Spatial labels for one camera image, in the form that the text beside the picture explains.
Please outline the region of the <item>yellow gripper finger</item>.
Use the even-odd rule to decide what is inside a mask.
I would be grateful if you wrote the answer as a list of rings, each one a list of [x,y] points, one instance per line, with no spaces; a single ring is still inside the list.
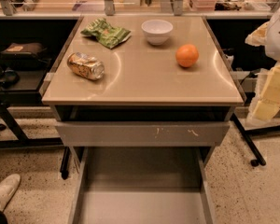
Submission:
[[[280,110],[280,63],[259,75],[256,96],[251,103],[253,119],[267,121]]]

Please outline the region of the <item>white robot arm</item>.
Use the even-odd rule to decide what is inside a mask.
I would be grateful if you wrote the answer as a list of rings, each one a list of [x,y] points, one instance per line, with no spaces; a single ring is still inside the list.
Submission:
[[[275,60],[273,68],[260,70],[255,97],[249,107],[248,119],[252,123],[263,123],[280,110],[280,8],[269,21],[248,35],[245,42],[254,47],[263,46],[265,55]]]

